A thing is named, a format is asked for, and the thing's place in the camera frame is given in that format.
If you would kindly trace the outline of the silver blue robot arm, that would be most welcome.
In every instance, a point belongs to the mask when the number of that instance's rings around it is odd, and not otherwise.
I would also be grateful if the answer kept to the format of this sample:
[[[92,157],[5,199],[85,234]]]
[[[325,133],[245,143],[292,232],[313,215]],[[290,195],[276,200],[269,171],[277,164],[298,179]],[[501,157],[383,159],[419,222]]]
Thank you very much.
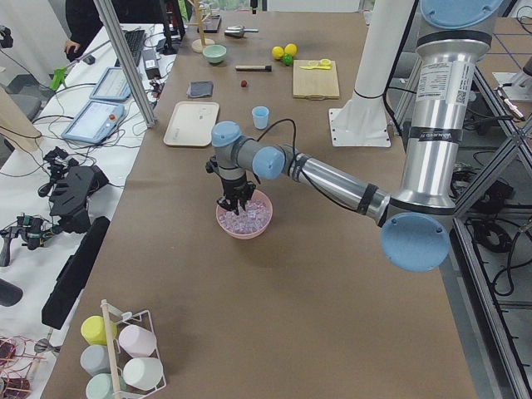
[[[246,205],[255,189],[248,173],[266,180],[287,175],[374,219],[382,250],[396,266],[413,272],[438,267],[450,250],[446,218],[456,206],[449,191],[472,77],[490,50],[499,8],[497,1],[376,2],[352,98],[332,111],[329,122],[336,146],[386,144],[382,98],[409,21],[420,14],[421,72],[397,192],[380,190],[293,145],[265,145],[244,135],[237,123],[222,121],[211,131],[214,155],[205,166],[221,180],[219,206],[238,212]]]

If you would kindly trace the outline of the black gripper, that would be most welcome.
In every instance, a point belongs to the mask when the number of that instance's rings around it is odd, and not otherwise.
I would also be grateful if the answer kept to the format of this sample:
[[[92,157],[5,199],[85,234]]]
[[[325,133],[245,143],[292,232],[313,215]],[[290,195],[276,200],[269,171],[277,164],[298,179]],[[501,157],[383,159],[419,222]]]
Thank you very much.
[[[246,170],[224,155],[211,156],[205,169],[208,173],[215,173],[221,180],[223,194],[216,200],[217,205],[233,212],[234,204],[237,204],[237,215],[244,214],[256,188],[255,183],[248,181]]]

